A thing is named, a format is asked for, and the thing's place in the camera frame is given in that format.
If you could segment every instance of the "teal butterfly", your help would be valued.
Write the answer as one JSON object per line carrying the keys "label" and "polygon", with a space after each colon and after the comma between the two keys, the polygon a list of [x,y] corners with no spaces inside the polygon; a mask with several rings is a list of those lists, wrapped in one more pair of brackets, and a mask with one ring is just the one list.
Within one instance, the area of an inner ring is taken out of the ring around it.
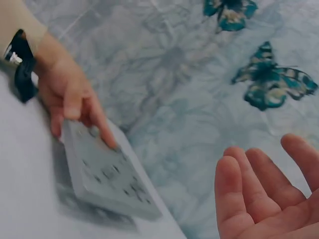
{"label": "teal butterfly", "polygon": [[318,85],[305,72],[278,66],[268,41],[259,47],[250,63],[238,71],[232,84],[248,80],[253,81],[253,84],[249,86],[244,99],[261,111],[281,107],[287,95],[298,101],[318,89]]}
{"label": "teal butterfly", "polygon": [[217,33],[221,31],[239,31],[246,27],[257,5],[251,0],[204,0],[204,16],[218,13]]}

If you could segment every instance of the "fabric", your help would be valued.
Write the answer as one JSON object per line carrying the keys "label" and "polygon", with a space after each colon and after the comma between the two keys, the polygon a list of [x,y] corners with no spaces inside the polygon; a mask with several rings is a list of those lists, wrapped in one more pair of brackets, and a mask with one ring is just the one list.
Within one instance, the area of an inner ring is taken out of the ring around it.
{"label": "fabric", "polygon": [[262,111],[281,107],[287,95],[298,101],[305,95],[313,95],[318,89],[318,85],[305,72],[279,66],[269,41],[259,47],[250,58],[249,65],[238,71],[232,83],[247,80],[253,83],[244,99]]}
{"label": "fabric", "polygon": [[[281,149],[280,137],[296,133],[319,147],[318,96],[287,98],[281,108],[261,112],[243,100],[251,82],[230,83],[265,41],[272,43],[276,62],[297,65],[318,83],[318,9],[316,0],[288,0],[274,2],[261,18],[256,14],[252,21],[258,19],[259,24],[240,31],[130,135],[137,156],[188,239],[219,238],[214,173],[229,146],[261,148],[295,186],[310,194],[302,173]],[[261,21],[271,14],[267,23]]]}
{"label": "fabric", "polygon": [[239,31],[246,26],[246,19],[250,19],[257,5],[251,0],[205,0],[204,15],[213,16],[218,13],[218,27],[216,32]]}
{"label": "fabric", "polygon": [[0,59],[18,30],[24,30],[33,54],[46,33],[42,25],[21,0],[0,1]]}
{"label": "fabric", "polygon": [[228,146],[260,147],[310,193],[279,139],[292,132],[319,146],[317,96],[261,112],[242,99],[251,82],[230,83],[265,41],[276,62],[318,83],[319,3],[254,2],[245,28],[219,34],[217,17],[203,21],[202,0],[30,3],[83,67],[189,239],[218,238],[214,172]]}

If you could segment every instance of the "beige sleeve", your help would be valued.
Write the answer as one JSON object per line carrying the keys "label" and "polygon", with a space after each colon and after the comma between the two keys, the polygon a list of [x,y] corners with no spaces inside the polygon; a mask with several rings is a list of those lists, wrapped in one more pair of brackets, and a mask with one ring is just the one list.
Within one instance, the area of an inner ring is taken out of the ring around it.
{"label": "beige sleeve", "polygon": [[35,55],[47,28],[29,11],[21,0],[0,0],[0,59],[14,35],[22,29]]}

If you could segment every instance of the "remote control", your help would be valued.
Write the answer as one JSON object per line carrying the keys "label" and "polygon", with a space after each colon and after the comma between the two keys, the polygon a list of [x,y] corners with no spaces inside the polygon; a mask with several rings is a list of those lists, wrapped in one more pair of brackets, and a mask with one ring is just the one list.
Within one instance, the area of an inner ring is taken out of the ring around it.
{"label": "remote control", "polygon": [[110,149],[97,128],[87,128],[77,121],[66,120],[63,135],[72,187],[80,200],[147,220],[161,216],[134,164],[120,146]]}

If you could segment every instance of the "bed sheet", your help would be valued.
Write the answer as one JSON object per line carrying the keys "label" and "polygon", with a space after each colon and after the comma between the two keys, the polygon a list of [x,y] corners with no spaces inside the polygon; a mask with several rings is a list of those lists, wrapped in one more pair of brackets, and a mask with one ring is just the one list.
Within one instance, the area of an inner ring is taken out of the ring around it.
{"label": "bed sheet", "polygon": [[230,80],[258,46],[269,40],[280,65],[298,66],[319,83],[318,10],[316,0],[273,1],[247,29],[209,56],[202,68],[192,71],[188,83],[155,116],[129,134],[137,156],[187,238],[219,238],[214,174],[229,146],[261,148],[309,195],[301,172],[281,149],[280,138],[292,132],[319,147],[318,94],[299,102],[288,99],[279,109],[260,112],[243,100],[248,85],[230,85]]}
{"label": "bed sheet", "polygon": [[[109,118],[127,134],[237,35],[216,35],[217,17],[203,16],[202,0],[25,1],[81,65]],[[281,0],[256,2],[259,12],[248,28],[281,24],[278,9],[271,12]],[[283,15],[294,10],[293,2]]]}

